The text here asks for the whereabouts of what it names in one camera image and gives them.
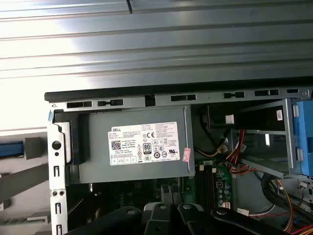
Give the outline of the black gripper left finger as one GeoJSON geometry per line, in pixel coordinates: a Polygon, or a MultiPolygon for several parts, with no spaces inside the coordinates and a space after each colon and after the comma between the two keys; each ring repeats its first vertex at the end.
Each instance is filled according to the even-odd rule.
{"type": "Polygon", "coordinates": [[[141,211],[122,207],[93,222],[80,226],[68,235],[169,235],[171,233],[176,185],[161,186],[161,202],[149,203],[141,211]]]}

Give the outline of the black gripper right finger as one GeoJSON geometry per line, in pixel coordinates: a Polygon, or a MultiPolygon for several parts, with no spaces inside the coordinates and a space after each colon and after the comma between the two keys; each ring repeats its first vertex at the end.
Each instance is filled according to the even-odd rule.
{"type": "Polygon", "coordinates": [[[172,185],[173,202],[183,224],[191,235],[286,235],[278,228],[227,208],[217,208],[209,214],[199,205],[184,203],[180,188],[172,185]]]}

